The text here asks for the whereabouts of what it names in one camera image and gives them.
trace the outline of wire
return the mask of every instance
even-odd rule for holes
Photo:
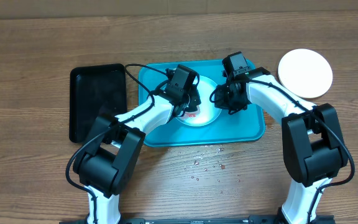
[[[138,81],[138,79],[136,79],[131,73],[128,72],[127,70],[127,67],[144,67],[144,68],[148,68],[148,69],[151,69],[153,71],[156,71],[156,72],[159,72],[159,73],[162,73],[164,75],[167,75],[166,73],[164,72],[161,72],[160,70],[157,70],[155,68],[152,68],[152,67],[149,67],[149,66],[146,66],[146,65],[141,65],[141,64],[128,64],[124,67],[124,70],[125,70],[125,73],[127,73],[127,75],[129,75],[129,77],[131,79],[133,79],[137,84],[139,84],[144,90],[146,90],[146,92],[149,94],[149,96],[151,97],[152,99],[152,102],[151,104],[146,108],[144,109],[143,111],[131,116],[130,118],[127,118],[125,119],[124,121],[121,121],[120,123],[122,124],[125,124],[127,123],[128,121],[133,121],[134,119],[138,118],[139,116],[142,116],[143,114],[145,114],[146,112],[148,112],[151,108],[153,108],[154,104],[155,104],[155,99],[154,99],[154,96],[152,94],[152,92],[145,86],[143,85],[140,81]],[[81,186],[79,184],[77,184],[76,182],[74,182],[71,178],[70,178],[70,167],[72,165],[72,163],[74,162],[74,160],[76,159],[76,157],[79,155],[79,153],[84,150],[84,148],[86,148],[87,146],[89,146],[93,141],[95,141],[97,138],[101,137],[102,135],[105,135],[107,132],[113,130],[114,128],[116,128],[118,126],[118,124],[115,124],[114,126],[111,126],[111,127],[108,127],[106,130],[104,130],[103,132],[101,132],[100,134],[98,134],[97,136],[95,136],[93,139],[89,140],[88,142],[86,142],[85,144],[83,144],[79,149],[77,149],[76,152],[74,152],[74,154],[71,156],[70,160],[68,161],[67,163],[67,166],[66,166],[66,180],[69,184],[71,184],[72,186],[80,189],[80,190],[83,190],[85,192],[88,192],[92,198],[91,200],[93,201],[93,223],[94,224],[97,224],[98,223],[98,219],[97,219],[97,213],[96,213],[96,209],[97,209],[97,203],[96,203],[96,199],[97,199],[97,196],[94,194],[94,192],[90,189],[87,189],[86,187],[84,186]]]
[[[210,94],[210,96],[209,96],[209,101],[210,101],[211,103],[216,103],[216,102],[219,102],[219,101],[222,101],[222,100],[223,100],[223,99],[220,99],[220,100],[212,100],[212,96],[214,96],[214,95],[216,94],[216,92],[217,92],[218,90],[220,90],[220,89],[222,89],[222,86],[220,86],[220,88],[214,89],[214,91],[212,91],[212,93]]]
[[[200,75],[199,75],[199,73],[196,73],[196,76],[197,76],[197,83],[196,83],[196,88],[197,88],[198,84],[200,83]]]
[[[356,171],[355,165],[354,165],[354,161],[353,161],[353,157],[351,155],[351,153],[349,152],[349,150],[347,149],[347,147],[345,146],[345,144],[340,140],[340,138],[334,133],[334,131],[331,130],[331,128],[329,128],[327,126],[327,124],[322,121],[320,118],[318,118],[312,111],[308,110],[307,108],[305,108],[303,105],[301,105],[298,101],[296,101],[294,98],[292,98],[286,91],[284,91],[283,89],[271,84],[271,83],[267,83],[267,82],[262,82],[259,80],[249,80],[249,82],[253,82],[253,83],[258,83],[258,84],[263,84],[263,85],[267,85],[269,87],[274,88],[275,90],[279,91],[281,94],[283,94],[285,97],[287,97],[293,104],[295,104],[297,107],[301,108],[302,110],[304,110],[306,113],[308,113],[313,119],[315,119],[320,125],[322,125],[322,127],[330,133],[330,135],[339,143],[339,145],[343,148],[343,150],[345,151],[347,157],[349,158],[349,163],[351,165],[351,173],[349,174],[349,176],[341,181],[338,182],[334,182],[334,183],[329,183],[329,184],[324,184],[320,187],[317,188],[316,193],[314,194],[312,203],[310,205],[309,211],[308,211],[308,224],[310,224],[310,217],[311,217],[311,213],[313,211],[314,205],[316,204],[318,195],[320,193],[323,193],[323,189],[327,188],[327,187],[332,187],[332,186],[338,186],[338,185],[343,185],[348,183],[349,181],[351,181],[354,177],[354,173]]]
[[[150,67],[150,66],[147,66],[147,65],[142,65],[142,64],[137,64],[137,63],[131,63],[131,64],[127,64],[127,65],[125,65],[125,72],[128,74],[128,71],[126,70],[126,68],[127,67],[142,67],[142,68],[148,68],[148,69],[150,69],[150,70],[153,70],[153,71],[155,71],[155,72],[159,72],[159,73],[161,73],[162,75],[165,75],[165,76],[167,76],[167,74],[165,73],[165,72],[163,72],[163,71],[160,71],[160,70],[158,70],[158,69],[156,69],[156,68],[152,68],[152,67]]]

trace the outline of black bracket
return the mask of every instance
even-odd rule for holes
[[[193,84],[196,77],[200,75],[183,65],[176,69],[167,69],[168,82],[165,90],[156,89],[154,93],[165,98],[173,105],[173,112],[170,120],[183,116],[184,112],[194,112],[201,104],[197,86]]]
[[[216,108],[229,110],[229,114],[232,115],[240,110],[246,110],[250,104],[246,83],[252,78],[270,75],[270,72],[263,67],[251,70],[241,52],[228,55],[222,60],[222,64],[226,83],[216,87],[213,103]]]
[[[343,142],[334,107],[315,106],[313,113]],[[321,133],[321,139],[310,142],[308,130]],[[339,143],[308,114],[291,114],[282,119],[283,158],[292,179],[309,187],[325,177],[336,177],[346,166],[347,155]]]
[[[74,161],[73,170],[80,176],[80,182],[90,185],[109,198],[118,195],[131,179],[135,169],[145,133],[120,123],[108,115],[98,116],[86,137],[86,142],[111,127],[111,131],[100,136],[86,147]],[[100,147],[102,142],[121,144],[117,155]]]

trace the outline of wood grain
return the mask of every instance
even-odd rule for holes
[[[68,139],[71,69],[216,59],[241,50],[276,73],[280,58],[295,48],[316,50],[330,62],[333,85],[313,102],[335,106],[357,168],[351,183],[327,189],[318,213],[358,223],[358,11],[0,21],[0,223],[57,223],[88,213],[86,194],[64,177],[79,147]],[[138,87],[127,81],[134,108]],[[257,142],[144,146],[121,212],[144,218],[275,213],[290,177],[280,126],[267,114],[265,121]]]
[[[358,0],[0,0],[0,19],[358,10]]]

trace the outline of table surface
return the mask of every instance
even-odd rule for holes
[[[73,68],[207,60],[242,51],[276,74],[280,58],[297,48],[313,49],[331,64],[331,89],[312,101],[336,108],[356,162],[354,180],[327,189],[318,213],[335,215],[338,223],[358,223],[358,11],[1,20],[0,223],[58,223],[88,213],[86,194],[64,176],[79,147],[68,139]],[[127,81],[132,109],[138,86]],[[144,146],[120,196],[124,217],[276,213],[290,176],[281,128],[267,114],[265,121],[266,132],[256,142]],[[349,167],[342,169],[336,180],[348,173]]]

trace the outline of black cable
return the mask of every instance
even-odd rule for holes
[[[216,102],[219,102],[219,101],[222,101],[223,99],[220,99],[220,100],[212,100],[212,97],[216,94],[216,92],[218,91],[218,90],[220,90],[220,89],[222,89],[222,86],[220,86],[220,88],[215,88],[214,89],[214,91],[212,91],[212,93],[210,94],[210,96],[209,96],[209,101],[211,102],[211,103],[216,103]]]
[[[156,68],[152,68],[152,67],[147,66],[147,65],[142,65],[142,64],[137,64],[137,63],[131,63],[131,64],[125,65],[125,72],[126,72],[127,74],[128,74],[128,71],[126,70],[127,67],[142,67],[142,68],[148,68],[148,69],[150,69],[150,70],[153,70],[153,71],[155,71],[155,72],[159,72],[159,73],[161,73],[162,75],[167,76],[167,74],[166,74],[165,72],[163,72],[163,71],[160,71],[160,70],[158,70],[158,69],[156,69]]]
[[[124,124],[124,123],[127,123],[128,121],[133,121],[134,119],[138,118],[139,116],[142,116],[143,114],[145,114],[146,112],[148,112],[155,104],[155,100],[154,100],[154,96],[153,94],[151,93],[151,91],[145,86],[143,85],[140,81],[138,81],[138,79],[136,79],[133,75],[131,75],[131,73],[128,72],[127,70],[127,67],[144,67],[144,68],[148,68],[148,69],[151,69],[153,71],[156,71],[156,72],[159,72],[159,73],[162,73],[164,75],[167,75],[166,73],[164,72],[161,72],[160,70],[157,70],[155,68],[152,68],[152,67],[149,67],[149,66],[146,66],[146,65],[141,65],[141,64],[128,64],[124,67],[124,70],[125,72],[127,73],[127,75],[129,75],[129,77],[131,79],[133,79],[137,84],[139,84],[142,88],[144,88],[146,90],[146,92],[149,94],[149,96],[151,97],[152,99],[152,103],[146,108],[144,109],[143,111],[131,116],[130,118],[127,118],[125,119],[124,121],[121,121],[120,123]],[[70,167],[72,165],[72,163],[74,162],[74,160],[76,159],[76,157],[78,156],[78,154],[84,149],[86,148],[89,144],[91,144],[93,141],[95,141],[97,138],[99,138],[100,136],[106,134],[107,132],[113,130],[115,127],[117,126],[114,125],[114,126],[111,126],[111,127],[108,127],[106,130],[104,130],[103,132],[101,132],[100,134],[98,134],[97,136],[95,136],[93,139],[89,140],[88,142],[86,142],[84,145],[82,145],[76,152],[74,152],[74,154],[71,156],[70,160],[68,161],[67,163],[67,166],[66,166],[66,180],[69,184],[71,184],[72,186],[80,189],[80,190],[83,190],[87,193],[89,193],[91,196],[92,196],[92,201],[93,201],[93,223],[94,224],[97,224],[98,223],[98,219],[97,219],[97,216],[96,216],[96,199],[97,199],[97,196],[94,194],[94,192],[90,189],[87,189],[86,187],[84,186],[81,186],[77,183],[75,183],[71,178],[70,178]]]
[[[98,223],[98,219],[96,216],[96,195],[93,193],[92,190],[87,189],[84,186],[81,186],[79,184],[77,184],[76,182],[74,182],[71,178],[70,178],[70,167],[72,165],[72,163],[74,162],[75,158],[77,157],[77,155],[89,144],[91,144],[94,140],[96,140],[97,138],[99,138],[100,136],[106,134],[108,131],[110,131],[110,127],[108,127],[105,131],[103,131],[102,133],[98,134],[97,136],[95,136],[93,139],[89,140],[87,143],[85,143],[83,146],[81,146],[79,149],[77,149],[76,152],[74,152],[74,154],[71,156],[70,160],[67,163],[66,166],[66,180],[69,184],[71,184],[72,186],[80,189],[80,190],[84,190],[85,192],[88,192],[91,196],[92,196],[92,200],[93,200],[93,223],[97,224]]]
[[[307,108],[305,108],[303,105],[301,105],[299,103],[299,101],[296,101],[294,98],[292,98],[286,91],[284,91],[283,89],[271,84],[271,83],[267,83],[267,82],[262,82],[259,80],[249,80],[249,82],[253,82],[253,83],[258,83],[258,84],[263,84],[263,85],[267,85],[269,87],[274,88],[275,90],[279,91],[281,94],[283,94],[285,97],[287,97],[293,104],[295,104],[297,107],[301,108],[302,110],[304,110],[306,113],[308,113],[313,119],[315,119],[320,125],[322,125],[322,127],[330,133],[330,135],[332,137],[334,137],[334,139],[339,143],[339,145],[341,145],[341,147],[343,148],[343,150],[345,151],[347,157],[349,158],[349,163],[351,165],[351,173],[349,174],[349,176],[341,181],[338,182],[334,182],[334,183],[329,183],[329,184],[324,184],[320,187],[317,188],[316,193],[314,194],[312,203],[310,205],[309,211],[308,211],[308,224],[310,224],[310,217],[311,217],[311,212],[313,211],[314,205],[316,204],[318,195],[320,193],[323,193],[323,189],[327,188],[327,187],[332,187],[332,186],[338,186],[338,185],[342,185],[342,184],[346,184],[349,181],[351,181],[354,177],[354,173],[356,171],[355,165],[354,165],[354,161],[353,161],[353,157],[351,155],[351,153],[349,152],[349,150],[347,149],[347,147],[345,146],[345,144],[340,140],[340,138],[331,130],[331,128],[329,128],[327,126],[327,124],[322,121],[320,118],[318,118],[316,115],[314,115],[314,113],[310,110],[308,110]]]
[[[200,83],[200,75],[199,75],[199,73],[197,73],[197,83],[196,83],[196,87],[198,86],[198,84]]]

